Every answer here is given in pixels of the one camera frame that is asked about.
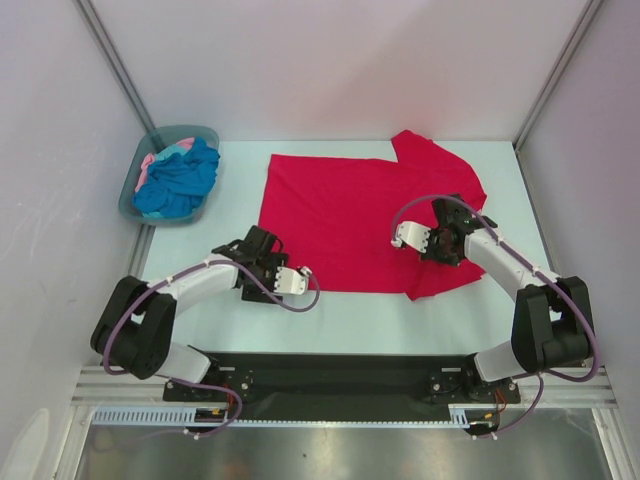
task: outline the laundry basket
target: laundry basket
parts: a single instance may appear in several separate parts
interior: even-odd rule
[[[144,157],[146,157],[149,153],[159,153],[169,145],[172,145],[182,140],[183,138],[188,137],[200,137],[205,142],[207,142],[207,145],[215,149],[218,148],[218,144],[220,143],[216,132],[214,132],[210,128],[199,127],[197,125],[173,125],[168,127],[160,127],[153,130],[152,132],[149,132],[142,138],[142,140],[140,140],[138,148],[136,149],[136,153],[133,156],[133,161],[131,162],[129,173],[127,173],[127,178],[125,179],[124,185],[122,186],[120,200],[118,201],[118,208],[125,217],[135,222],[155,226],[189,224],[194,223],[198,221],[198,219],[200,219],[202,213],[204,212],[204,207],[207,203],[206,197],[202,202],[202,205],[192,211],[189,215],[177,218],[144,217],[142,213],[133,206],[132,202],[135,188],[138,184],[138,179],[140,178],[140,167],[142,166]]]

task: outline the metal frame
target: metal frame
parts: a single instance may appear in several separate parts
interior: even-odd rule
[[[631,443],[623,428],[620,410],[593,409],[593,418],[613,479],[638,478],[640,468],[637,458],[629,449]]]
[[[143,426],[143,427],[174,427],[184,429],[192,427],[216,427],[223,419],[217,421],[197,421],[199,410],[211,410],[210,404],[199,407],[96,407],[92,425],[109,426]],[[425,422],[296,422],[296,421],[267,421],[267,420],[236,420],[234,427],[288,427],[288,428],[468,428],[469,421],[462,408],[450,407],[449,420],[435,420]]]
[[[434,403],[420,401],[420,397],[435,395],[437,391],[429,393],[429,378],[438,381],[431,376],[434,369],[440,370],[440,366],[446,364],[450,366],[446,369],[448,375],[454,375],[453,372],[460,372],[460,368],[454,366],[462,365],[464,356],[243,352],[213,353],[212,356],[220,366],[210,381],[218,385],[228,384],[246,402],[242,419],[238,420],[241,426],[323,424],[452,428],[469,425],[456,420],[456,414],[464,412],[464,409],[447,405],[448,397]],[[603,380],[606,383],[601,390],[608,388],[606,377]],[[389,388],[393,395],[380,395]],[[519,401],[517,392],[504,391],[510,403]],[[275,392],[281,395],[274,397]],[[611,395],[602,403],[607,400],[611,400]],[[171,381],[155,377],[139,382],[133,376],[113,377],[101,367],[83,369],[73,396],[74,405],[97,405],[101,410],[108,406],[110,412],[122,415],[145,412],[146,421],[151,421],[166,408],[225,410],[226,405],[221,403],[225,401],[224,394],[213,392],[204,397],[199,394],[194,399],[191,389]],[[493,396],[489,396],[487,401],[485,409],[494,410]],[[129,419],[140,421],[131,415]]]
[[[532,187],[530,178],[531,174],[527,168],[526,162],[522,161],[522,155],[514,150],[516,155],[516,160],[518,161],[518,168],[520,169],[520,175],[522,175],[522,179],[524,180],[525,190],[527,191],[527,197],[529,198],[529,204],[531,205],[531,210],[533,211],[533,218],[536,222],[536,227],[538,227],[538,234],[542,239],[542,247],[544,248],[544,253],[547,257],[547,263],[549,263],[549,267],[552,271],[557,272],[558,268],[558,257],[556,256],[555,251],[553,250],[551,243],[547,241],[547,238],[544,233],[544,229],[542,228],[542,223],[540,222],[540,215],[538,214],[538,210],[536,209],[536,199],[538,198],[537,192]]]
[[[589,0],[585,8],[582,10],[580,18],[569,35],[569,39],[562,48],[560,56],[553,65],[549,76],[545,80],[542,90],[540,90],[535,102],[533,102],[531,110],[527,113],[520,130],[518,130],[518,133],[516,134],[516,138],[513,141],[516,153],[519,153],[522,150],[522,146],[527,141],[529,133],[531,133],[531,130],[540,117],[540,114],[549,102],[549,99],[560,83],[567,67],[571,63],[571,60],[573,60],[573,57],[580,48],[580,45],[582,45],[587,32],[591,28],[591,25],[596,19],[605,1],[606,0]]]
[[[105,61],[112,70],[117,81],[123,89],[123,93],[129,101],[132,109],[138,117],[144,129],[149,132],[155,129],[153,120],[129,75],[111,37],[109,36],[95,6],[91,0],[73,0],[77,5],[82,18],[100,48]],[[526,141],[531,129],[538,120],[540,113],[548,103],[551,95],[556,89],[560,79],[566,71],[569,63],[573,59],[577,49],[585,38],[586,33],[593,24],[597,14],[605,0],[590,0],[583,10],[574,30],[565,44],[557,62],[555,63],[549,77],[536,98],[529,111],[517,137],[514,139],[514,148],[518,154],[522,145]],[[527,175],[523,169],[523,178],[527,185],[531,205],[535,213],[535,195],[530,191]],[[146,257],[153,239],[154,228],[143,226],[140,229],[135,243],[134,251],[129,263],[128,271],[132,275],[139,276],[146,262]],[[549,252],[548,245],[543,243],[553,265],[553,252]],[[569,373],[581,375],[586,369],[570,369]],[[91,419],[96,409],[106,405],[112,407],[138,406],[146,407],[150,411],[166,407],[162,401],[162,394],[165,381],[160,378],[152,378],[146,381],[139,381],[130,376],[111,377],[107,375],[101,367],[85,367],[82,369],[78,386],[74,393],[71,409],[69,411],[66,436],[60,449],[59,462],[55,467],[52,478],[56,480],[74,480],[80,466],[82,451],[87,439]],[[600,439],[609,463],[614,479],[637,478],[638,465],[633,453],[628,449],[630,445],[624,432],[617,408],[615,397],[611,385],[606,376],[606,371],[600,369],[598,375],[590,382],[584,384],[569,384],[555,377],[545,378],[545,394],[538,408],[590,408],[597,424]],[[537,390],[535,379],[523,379],[519,381],[519,387],[524,398],[532,398]],[[203,404],[179,404],[172,403],[172,406],[195,407]],[[222,404],[211,403],[207,406],[221,406]],[[461,409],[479,408],[482,405],[455,405],[454,412]],[[526,405],[513,405],[509,408],[524,408]],[[239,422],[238,426],[316,426],[315,424],[293,424],[290,422]],[[372,424],[371,427],[379,428],[382,425]],[[410,424],[402,425],[402,428],[411,427]]]

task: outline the black bracket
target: black bracket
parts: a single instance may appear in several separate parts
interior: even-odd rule
[[[496,403],[500,391],[507,403],[520,403],[518,385],[510,378],[496,382],[476,382],[465,379],[465,372],[434,370],[429,373],[430,401],[435,404]]]
[[[459,194],[452,197],[462,200]],[[464,256],[464,240],[467,235],[484,228],[480,221],[462,205],[451,200],[439,198],[432,202],[438,226],[431,230],[426,251],[420,254],[420,260],[432,260],[457,267]],[[482,217],[495,228],[498,225],[489,217]]]
[[[209,369],[201,383],[226,387],[235,391],[243,403],[250,403],[253,385],[252,370],[221,370],[218,367]],[[168,381],[164,386],[162,399],[165,402],[185,403],[217,403],[226,402],[227,394],[217,390],[191,388],[180,383]]]
[[[488,410],[466,410],[465,416],[470,423],[464,431],[471,436],[488,435],[500,428],[500,414]]]
[[[132,276],[118,282],[91,336],[91,348],[104,354],[114,327],[147,288],[145,282]],[[160,369],[169,354],[176,301],[171,295],[153,293],[134,313],[145,313],[143,321],[138,324],[129,317],[113,344],[109,363],[144,380]]]
[[[234,240],[228,245],[215,248],[218,253],[245,266],[269,291],[275,288],[278,267],[286,266],[289,255],[273,252],[278,237],[266,230],[252,226],[244,240]],[[239,272],[236,288],[242,288],[242,300],[249,302],[274,303],[245,273]]]

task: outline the white wall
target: white wall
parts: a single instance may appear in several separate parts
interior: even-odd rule
[[[95,0],[154,120],[511,140],[586,0]]]
[[[640,446],[640,3],[605,4],[524,149],[563,274],[588,283],[596,334]]]
[[[39,408],[46,471],[137,228],[117,197],[143,134],[73,2],[0,15],[0,467]]]

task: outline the metal floor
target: metal floor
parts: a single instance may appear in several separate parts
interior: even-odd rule
[[[95,451],[150,431],[92,427],[76,480],[612,478],[590,410],[539,410],[498,441],[459,430],[241,427]]]

